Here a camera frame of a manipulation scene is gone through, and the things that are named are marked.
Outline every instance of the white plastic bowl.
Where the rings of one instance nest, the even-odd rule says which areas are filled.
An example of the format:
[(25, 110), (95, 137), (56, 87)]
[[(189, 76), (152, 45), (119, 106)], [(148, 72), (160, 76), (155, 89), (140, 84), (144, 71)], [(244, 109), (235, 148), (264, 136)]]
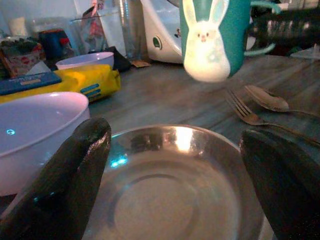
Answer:
[(18, 193), (90, 117), (86, 96), (54, 92), (0, 104), (0, 196)]
[(58, 61), (55, 65), (59, 70), (80, 67), (84, 65), (108, 64), (114, 67), (114, 53), (109, 51), (90, 53)]

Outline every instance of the white rabbit illustration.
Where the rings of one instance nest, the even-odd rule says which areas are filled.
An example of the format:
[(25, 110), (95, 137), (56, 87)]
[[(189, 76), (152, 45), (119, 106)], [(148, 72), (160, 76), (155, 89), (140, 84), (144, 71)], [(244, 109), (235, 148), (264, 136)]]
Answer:
[(230, 74), (230, 63), (219, 31), (228, 6), (229, 0), (212, 0), (208, 21), (197, 22), (193, 0), (183, 0), (189, 28), (183, 65), (198, 81), (220, 82)]

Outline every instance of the white appliance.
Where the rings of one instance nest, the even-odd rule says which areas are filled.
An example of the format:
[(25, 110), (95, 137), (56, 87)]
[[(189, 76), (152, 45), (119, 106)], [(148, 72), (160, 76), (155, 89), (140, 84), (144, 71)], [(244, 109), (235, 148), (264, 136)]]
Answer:
[(149, 58), (181, 64), (179, 8), (168, 0), (141, 0), (141, 3)]

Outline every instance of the mug handle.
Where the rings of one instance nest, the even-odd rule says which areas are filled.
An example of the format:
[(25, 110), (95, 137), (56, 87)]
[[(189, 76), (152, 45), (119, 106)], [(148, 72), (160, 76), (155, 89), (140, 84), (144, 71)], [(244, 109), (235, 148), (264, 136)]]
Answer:
[[(254, 7), (265, 7), (269, 9), (273, 9), (276, 14), (279, 14), (281, 12), (281, 8), (272, 2), (267, 2), (267, 1), (252, 1), (251, 6)], [(255, 55), (261, 55), (261, 54), (266, 54), (270, 52), (272, 49), (275, 48), (275, 44), (271, 43), (269, 46), (266, 46), (265, 48), (261, 48), (258, 50), (252, 50), (252, 51), (245, 51), (244, 55), (245, 56), (255, 56)]]

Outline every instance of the rabbit ear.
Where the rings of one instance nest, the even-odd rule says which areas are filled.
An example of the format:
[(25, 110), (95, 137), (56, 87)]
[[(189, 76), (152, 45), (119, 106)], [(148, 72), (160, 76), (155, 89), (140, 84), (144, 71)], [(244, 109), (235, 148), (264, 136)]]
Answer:
[(197, 23), (193, 0), (183, 0), (183, 13), (188, 27)]
[(229, 0), (212, 0), (209, 22), (220, 25), (229, 6)]

